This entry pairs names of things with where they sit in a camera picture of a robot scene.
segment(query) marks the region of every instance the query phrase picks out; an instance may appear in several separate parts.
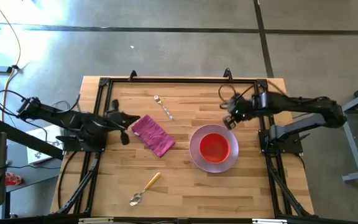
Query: table leg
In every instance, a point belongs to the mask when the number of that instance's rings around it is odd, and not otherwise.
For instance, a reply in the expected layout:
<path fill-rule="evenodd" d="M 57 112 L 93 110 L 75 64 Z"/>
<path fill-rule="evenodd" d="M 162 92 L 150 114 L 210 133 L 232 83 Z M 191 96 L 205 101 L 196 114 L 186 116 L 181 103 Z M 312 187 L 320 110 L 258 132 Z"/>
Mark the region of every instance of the table leg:
<path fill-rule="evenodd" d="M 11 217 L 11 193 L 5 192 L 5 202 L 2 205 L 2 219 Z"/>

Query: black metal frame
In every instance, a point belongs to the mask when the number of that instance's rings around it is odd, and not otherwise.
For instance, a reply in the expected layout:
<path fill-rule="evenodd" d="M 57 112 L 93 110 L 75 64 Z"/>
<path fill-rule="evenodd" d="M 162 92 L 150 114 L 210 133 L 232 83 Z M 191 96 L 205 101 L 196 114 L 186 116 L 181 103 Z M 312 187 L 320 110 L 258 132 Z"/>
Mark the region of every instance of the black metal frame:
<path fill-rule="evenodd" d="M 111 101 L 111 95 L 112 95 L 112 88 L 114 83 L 238 83 L 238 84 L 251 84 L 254 86 L 255 94 L 260 93 L 260 88 L 262 87 L 263 91 L 268 90 L 267 81 L 266 79 L 232 79 L 229 75 L 225 75 L 227 79 L 222 78 L 136 78 L 132 76 L 132 78 L 100 78 L 99 81 L 99 88 L 98 93 L 96 96 L 96 102 L 94 106 L 93 113 L 98 113 L 100 106 L 101 106 L 101 98 L 104 87 L 108 87 L 107 89 L 107 96 L 106 101 L 104 104 L 103 112 L 105 113 L 109 109 L 109 104 Z M 269 124 L 274 124 L 274 117 L 269 116 L 268 117 Z M 260 121 L 260 130 L 264 131 L 266 130 L 266 124 L 264 118 L 259 118 Z M 81 179 L 80 183 L 83 183 L 85 179 L 89 178 L 89 175 L 85 175 L 85 172 L 88 172 L 88 166 L 90 163 L 90 157 L 92 152 L 85 152 L 85 158 L 83 162 L 83 167 L 81 170 Z M 307 224 L 315 224 L 315 223 L 338 223 L 338 224 L 354 224 L 356 222 L 348 222 L 343 220 L 329 220 L 329 219 L 323 219 L 313 216 L 303 216 L 303 217 L 296 217 L 291 214 L 291 206 L 289 200 L 294 200 L 294 198 L 291 198 L 291 193 L 288 189 L 283 190 L 283 195 L 289 195 L 289 198 L 284 197 L 284 205 L 285 205 L 285 213 L 281 212 L 281 209 L 278 204 L 278 197 L 277 197 L 277 189 L 275 182 L 279 181 L 281 182 L 281 185 L 287 185 L 285 181 L 285 175 L 284 175 L 284 168 L 283 168 L 283 162 L 281 158 L 281 152 L 278 152 L 278 154 L 275 156 L 277 160 L 277 173 L 274 173 L 275 176 L 272 175 L 271 169 L 269 169 L 269 166 L 272 165 L 271 157 L 265 153 L 265 160 L 267 165 L 267 172 L 268 172 L 268 181 L 270 186 L 270 194 L 272 196 L 272 207 L 273 207 L 273 219 L 283 219 L 283 220 L 289 220 L 288 223 L 307 223 Z M 91 211 L 92 211 L 92 203 L 93 203 L 93 197 L 95 194 L 95 188 L 96 188 L 96 179 L 98 176 L 98 168 L 99 168 L 99 162 L 101 153 L 95 152 L 95 157 L 98 158 L 98 161 L 96 162 L 94 169 L 93 169 L 93 175 L 91 176 L 91 183 L 89 188 L 89 194 L 88 199 L 86 203 L 86 208 L 84 212 L 80 212 L 81 207 L 81 198 L 82 198 L 82 191 L 76 190 L 75 194 L 78 194 L 78 199 L 75 202 L 75 207 L 73 214 L 51 214 L 48 216 L 41 216 L 41 217 L 30 217 L 30 218 L 15 218 L 15 219 L 5 219 L 0 220 L 0 223 L 53 223 L 53 224 L 59 224 L 59 223 L 78 223 L 78 220 L 80 218 L 90 218 L 91 217 Z M 106 222 L 131 222 L 131 223 L 139 223 L 139 222 L 172 222 L 175 224 L 192 224 L 192 223 L 257 223 L 260 221 L 256 221 L 252 218 L 172 218 L 172 217 L 107 217 L 104 219 Z"/>
<path fill-rule="evenodd" d="M 237 84 L 253 85 L 255 94 L 259 94 L 260 87 L 262 87 L 265 91 L 267 91 L 266 79 L 237 79 L 237 80 L 235 80 L 235 79 L 233 79 L 230 69 L 228 69 L 228 68 L 225 70 L 224 75 L 223 75 L 223 77 L 227 78 L 226 80 L 222 79 L 222 78 L 158 78 L 158 77 L 156 77 L 156 78 L 135 78 L 135 77 L 137 77 L 136 71 L 133 70 L 131 75 L 129 76 L 129 78 L 126 78 L 126 77 L 100 78 L 99 88 L 98 88 L 98 93 L 96 96 L 96 103 L 95 103 L 93 113 L 98 113 L 98 111 L 99 111 L 100 103 L 101 103 L 101 96 L 102 96 L 104 86 L 108 87 L 108 89 L 107 89 L 108 94 L 106 96 L 103 113 L 105 113 L 109 109 L 109 102 L 111 101 L 111 94 L 112 94 L 112 88 L 113 88 L 114 83 L 127 83 L 127 82 L 131 82 L 131 83 L 237 83 Z M 265 125 L 264 118 L 259 118 L 259 121 L 260 121 L 260 130 L 265 131 L 266 125 Z M 273 116 L 269 117 L 269 123 L 270 123 L 270 125 L 274 124 Z M 90 154 L 91 154 L 90 152 L 85 152 L 85 158 L 84 158 L 83 167 L 81 170 L 80 181 L 83 180 L 84 174 L 88 170 L 88 166 L 89 166 L 89 162 L 90 162 Z M 268 164 L 268 160 L 270 160 L 270 158 L 267 154 L 265 154 L 265 158 L 266 158 L 266 163 Z M 276 160 L 277 160 L 277 167 L 278 167 L 278 176 L 283 180 L 284 184 L 286 184 L 283 162 L 282 162 L 280 153 L 277 154 Z M 89 195 L 88 195 L 88 200 L 87 200 L 86 208 L 85 208 L 85 213 L 88 215 L 91 214 L 92 201 L 93 201 L 94 191 L 95 191 L 95 187 L 96 187 L 96 178 L 97 178 L 98 168 L 99 168 L 99 163 L 97 163 L 97 165 L 96 165 L 95 174 L 91 180 L 91 186 L 89 188 Z M 268 172 L 268 179 L 269 179 L 269 185 L 270 185 L 270 193 L 272 195 L 273 211 L 274 211 L 275 217 L 277 217 L 278 215 L 281 215 L 282 212 L 280 211 L 280 208 L 278 205 L 275 181 L 274 181 L 273 176 L 269 172 Z M 80 196 L 78 197 L 78 200 L 75 203 L 74 213 L 80 213 L 81 199 L 82 199 L 82 193 L 80 194 Z M 284 203 L 285 203 L 285 214 L 291 215 L 292 213 L 291 213 L 290 203 L 286 198 L 284 198 Z M 233 220 L 236 220 L 239 222 L 249 221 L 249 219 L 233 219 Z"/>
<path fill-rule="evenodd" d="M 17 128 L 10 126 L 7 123 L 0 121 L 0 133 L 6 133 L 6 137 L 14 142 L 28 146 L 32 149 L 42 152 L 48 156 L 56 159 L 63 159 L 62 150 L 39 139 L 30 134 L 27 134 Z"/>

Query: spoon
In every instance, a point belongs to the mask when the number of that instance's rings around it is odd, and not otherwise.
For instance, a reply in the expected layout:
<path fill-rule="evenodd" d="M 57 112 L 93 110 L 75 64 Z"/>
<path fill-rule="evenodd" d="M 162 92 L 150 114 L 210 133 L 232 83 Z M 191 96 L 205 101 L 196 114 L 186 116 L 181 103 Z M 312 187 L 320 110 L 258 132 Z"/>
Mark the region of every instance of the spoon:
<path fill-rule="evenodd" d="M 146 185 L 146 187 L 144 187 L 143 191 L 141 193 L 136 193 L 134 194 L 133 197 L 131 197 L 131 199 L 129 200 L 129 205 L 134 206 L 137 205 L 141 200 L 142 200 L 142 195 L 143 193 L 149 189 L 159 178 L 161 177 L 161 173 L 158 172 L 152 180 L 150 180 L 150 182 Z"/>

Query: cable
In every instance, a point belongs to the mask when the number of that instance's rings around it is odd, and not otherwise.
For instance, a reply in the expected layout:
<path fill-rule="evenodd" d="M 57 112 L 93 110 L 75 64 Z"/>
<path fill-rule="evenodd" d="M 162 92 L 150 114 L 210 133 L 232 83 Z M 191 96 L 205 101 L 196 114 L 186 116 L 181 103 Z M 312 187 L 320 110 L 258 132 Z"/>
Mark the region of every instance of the cable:
<path fill-rule="evenodd" d="M 17 129 L 15 122 L 13 122 L 13 119 L 11 115 L 7 114 L 7 117 L 12 121 L 13 126 Z"/>
<path fill-rule="evenodd" d="M 281 88 L 279 88 L 276 84 L 274 84 L 272 81 L 267 80 L 269 85 L 272 85 L 274 88 L 277 89 L 277 91 L 279 91 L 281 94 L 288 96 Z"/>
<path fill-rule="evenodd" d="M 292 117 L 292 119 L 299 118 L 299 117 L 302 117 L 302 116 L 308 115 L 308 114 L 311 114 L 311 113 L 309 112 L 309 113 L 299 114 L 298 116 Z"/>
<path fill-rule="evenodd" d="M 230 84 L 223 84 L 223 85 L 221 85 L 221 86 L 219 87 L 219 89 L 218 89 L 219 98 L 222 100 L 223 103 L 226 103 L 226 104 L 227 104 L 227 101 L 226 101 L 226 100 L 222 97 L 222 95 L 221 95 L 221 88 L 224 87 L 224 86 L 230 87 L 230 88 L 233 90 L 234 94 L 236 94 L 236 89 L 234 89 L 234 87 L 233 87 L 232 85 L 230 85 Z"/>
<path fill-rule="evenodd" d="M 30 123 L 30 122 L 28 122 L 28 121 L 26 121 L 26 120 L 23 120 L 23 121 L 26 122 L 27 124 L 33 125 L 34 127 L 37 127 L 37 128 L 42 129 L 42 130 L 45 132 L 45 142 L 48 142 L 48 132 L 47 132 L 47 130 L 45 130 L 45 128 L 43 128 L 43 127 L 41 127 L 41 126 L 38 126 L 38 125 L 36 125 L 36 124 Z"/>
<path fill-rule="evenodd" d="M 67 102 L 67 101 L 65 101 L 65 100 L 60 100 L 60 101 L 58 101 L 58 102 L 56 102 L 56 103 L 54 103 L 54 104 L 52 104 L 52 105 L 50 105 L 50 106 L 55 106 L 55 105 L 57 105 L 57 104 L 59 104 L 59 103 L 66 103 L 66 106 L 67 106 L 67 109 L 69 110 L 70 109 L 70 104 Z"/>
<path fill-rule="evenodd" d="M 236 98 L 236 100 L 235 101 L 237 101 L 240 97 L 242 97 L 246 92 L 248 92 L 252 87 L 254 87 L 254 86 L 250 86 L 250 87 L 248 87 L 248 89 L 246 89 L 245 91 L 243 91 L 242 93 L 241 93 L 241 95 L 239 95 L 237 98 Z"/>
<path fill-rule="evenodd" d="M 58 183 L 58 187 L 57 187 L 57 205 L 59 207 L 59 209 L 62 207 L 62 203 L 60 203 L 60 189 L 62 187 L 62 180 L 63 180 L 63 176 L 65 175 L 65 172 L 66 172 L 66 168 L 67 168 L 67 164 L 71 161 L 71 159 L 74 157 L 74 155 L 76 154 L 77 152 L 73 152 L 69 158 L 67 159 L 67 162 L 65 164 L 65 166 L 63 167 L 63 170 L 62 170 L 62 174 L 60 175 L 60 179 L 59 179 L 59 183 Z"/>
<path fill-rule="evenodd" d="M 38 167 L 34 167 L 34 166 L 30 166 L 30 165 L 25 165 L 25 166 L 21 166 L 21 167 L 16 167 L 16 166 L 3 166 L 0 167 L 0 169 L 3 168 L 15 168 L 15 169 L 21 169 L 21 168 L 25 168 L 25 167 L 31 167 L 33 169 L 60 169 L 60 167 L 53 167 L 53 168 L 49 168 L 49 167 L 42 167 L 42 166 L 38 166 Z"/>
<path fill-rule="evenodd" d="M 12 31 L 13 31 L 13 34 L 15 35 L 16 37 L 16 40 L 17 40 L 17 45 L 19 46 L 19 55 L 17 56 L 17 60 L 16 60 L 16 64 L 14 66 L 12 66 L 12 71 L 11 71 L 11 74 L 9 74 L 9 77 L 7 78 L 7 81 L 5 83 L 5 87 L 4 87 L 4 90 L 7 91 L 7 88 L 9 86 L 9 83 L 11 82 L 11 80 L 13 79 L 14 75 L 14 71 L 15 69 L 17 68 L 17 64 L 19 63 L 19 60 L 20 60 L 20 56 L 22 54 L 22 48 L 20 46 L 20 41 L 19 41 L 19 38 L 17 37 L 17 34 L 15 32 L 15 30 L 13 29 L 11 23 L 8 21 L 8 19 L 6 18 L 5 14 L 2 12 L 2 10 L 0 9 L 0 13 L 2 14 L 2 16 L 5 18 L 6 22 L 8 23 L 9 27 L 11 27 Z M 6 93 L 4 93 L 3 97 L 2 97 L 2 107 L 5 108 L 5 103 L 6 103 Z M 4 113 L 1 112 L 1 121 L 4 122 Z"/>
<path fill-rule="evenodd" d="M 76 99 L 74 105 L 73 105 L 70 109 L 65 110 L 65 111 L 58 111 L 58 112 L 54 112 L 54 113 L 55 113 L 55 114 L 62 114 L 62 113 L 67 113 L 67 112 L 69 112 L 69 111 L 72 111 L 72 110 L 74 109 L 74 107 L 78 104 L 79 100 L 80 100 L 80 95 L 78 94 L 77 99 Z"/>
<path fill-rule="evenodd" d="M 279 153 L 279 149 L 277 149 L 277 152 L 276 152 L 276 154 L 274 154 L 274 155 L 270 155 L 268 152 L 267 152 L 267 146 L 269 146 L 271 144 L 271 142 L 270 141 L 268 141 L 268 142 L 266 142 L 266 145 L 265 145 L 265 154 L 267 154 L 267 156 L 269 156 L 270 158 L 273 158 L 273 157 L 277 157 L 278 156 L 278 153 Z"/>
<path fill-rule="evenodd" d="M 17 126 L 16 126 L 15 122 L 13 122 L 13 119 L 12 119 L 11 115 L 7 114 L 7 116 L 8 116 L 9 119 L 12 121 L 13 126 L 17 129 Z"/>
<path fill-rule="evenodd" d="M 18 94 L 18 93 L 15 92 L 15 91 L 12 91 L 12 90 L 0 90 L 0 93 L 2 93 L 2 92 L 4 93 L 4 95 L 6 95 L 6 94 L 5 94 L 6 92 L 13 93 L 13 94 L 15 94 L 15 95 L 21 97 L 22 100 L 26 100 L 26 101 L 27 101 L 27 99 L 26 99 L 24 96 Z M 4 104 L 4 103 L 0 103 L 0 105 L 2 105 L 2 107 L 0 106 L 1 113 L 6 113 L 6 114 L 9 114 L 9 115 L 11 115 L 11 116 L 15 116 L 15 117 L 17 118 L 17 114 L 14 114 L 12 111 L 8 110 L 8 109 L 5 107 L 5 104 Z"/>
<path fill-rule="evenodd" d="M 302 164 L 303 164 L 303 169 L 305 169 L 305 162 L 303 161 L 302 157 L 298 154 L 298 153 L 294 153 L 294 155 L 296 155 L 297 157 L 299 157 L 299 159 L 301 160 Z"/>

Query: wooden spoon handle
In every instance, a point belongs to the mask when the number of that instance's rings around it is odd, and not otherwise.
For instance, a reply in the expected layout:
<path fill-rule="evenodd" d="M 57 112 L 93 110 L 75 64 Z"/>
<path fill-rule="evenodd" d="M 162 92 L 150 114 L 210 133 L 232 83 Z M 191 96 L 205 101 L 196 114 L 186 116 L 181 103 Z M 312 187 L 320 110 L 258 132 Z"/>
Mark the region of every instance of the wooden spoon handle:
<path fill-rule="evenodd" d="M 144 187 L 145 190 L 149 189 L 159 178 L 161 177 L 161 173 L 158 172 L 152 180 L 150 180 L 150 182 L 146 185 L 146 187 Z"/>

